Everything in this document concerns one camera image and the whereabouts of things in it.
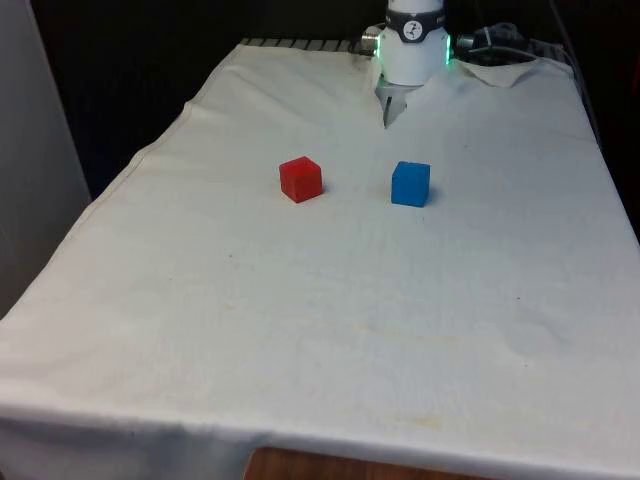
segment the blue cube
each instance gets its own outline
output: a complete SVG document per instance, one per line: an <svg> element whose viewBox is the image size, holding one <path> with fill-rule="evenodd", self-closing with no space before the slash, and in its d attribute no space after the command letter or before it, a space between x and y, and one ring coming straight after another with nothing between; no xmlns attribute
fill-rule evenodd
<svg viewBox="0 0 640 480"><path fill-rule="evenodd" d="M400 162L393 172L391 203L422 208L429 197L431 167Z"/></svg>

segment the white wall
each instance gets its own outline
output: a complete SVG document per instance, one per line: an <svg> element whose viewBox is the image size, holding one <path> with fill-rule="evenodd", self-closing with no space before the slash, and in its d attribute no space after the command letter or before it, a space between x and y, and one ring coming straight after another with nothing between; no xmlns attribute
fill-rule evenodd
<svg viewBox="0 0 640 480"><path fill-rule="evenodd" d="M0 318L89 202L27 0L0 0Z"/></svg>

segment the dark background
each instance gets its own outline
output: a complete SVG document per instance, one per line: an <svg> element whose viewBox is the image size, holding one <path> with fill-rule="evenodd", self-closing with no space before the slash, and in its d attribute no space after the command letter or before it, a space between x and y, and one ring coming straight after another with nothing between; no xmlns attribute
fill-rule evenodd
<svg viewBox="0 0 640 480"><path fill-rule="evenodd" d="M640 233L640 2L556 0L582 67L603 154ZM179 115L242 37L346 39L384 18L386 0L32 0L92 195ZM485 23L561 42L547 0L479 0ZM482 26L449 0L447 30Z"/></svg>

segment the red cube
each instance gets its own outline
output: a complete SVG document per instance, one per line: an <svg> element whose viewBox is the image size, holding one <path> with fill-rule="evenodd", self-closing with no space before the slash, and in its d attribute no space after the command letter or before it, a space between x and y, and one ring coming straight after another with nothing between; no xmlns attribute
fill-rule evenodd
<svg viewBox="0 0 640 480"><path fill-rule="evenodd" d="M322 170L307 157L280 165L282 192L296 203L321 195Z"/></svg>

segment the cube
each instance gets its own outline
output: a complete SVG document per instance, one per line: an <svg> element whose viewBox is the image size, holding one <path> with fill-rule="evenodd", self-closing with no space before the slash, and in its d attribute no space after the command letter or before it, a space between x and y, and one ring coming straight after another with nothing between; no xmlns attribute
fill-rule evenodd
<svg viewBox="0 0 640 480"><path fill-rule="evenodd" d="M280 165L282 192L296 203L321 195L322 170L311 159L301 157Z"/></svg>
<svg viewBox="0 0 640 480"><path fill-rule="evenodd" d="M429 198L431 167L400 162L393 172L391 203L422 208Z"/></svg>

